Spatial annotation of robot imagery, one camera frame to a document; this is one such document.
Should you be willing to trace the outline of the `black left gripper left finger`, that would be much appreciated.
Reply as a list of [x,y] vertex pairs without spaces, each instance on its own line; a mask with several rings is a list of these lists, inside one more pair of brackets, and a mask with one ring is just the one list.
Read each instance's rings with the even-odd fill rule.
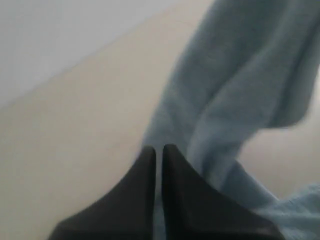
[[126,175],[105,196],[61,221],[51,240],[151,240],[156,152],[145,146]]

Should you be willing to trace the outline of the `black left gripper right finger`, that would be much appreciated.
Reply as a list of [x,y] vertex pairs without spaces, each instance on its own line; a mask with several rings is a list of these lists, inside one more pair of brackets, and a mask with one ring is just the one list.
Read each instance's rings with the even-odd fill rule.
[[270,220],[212,188],[167,144],[162,152],[162,204],[168,240],[282,240]]

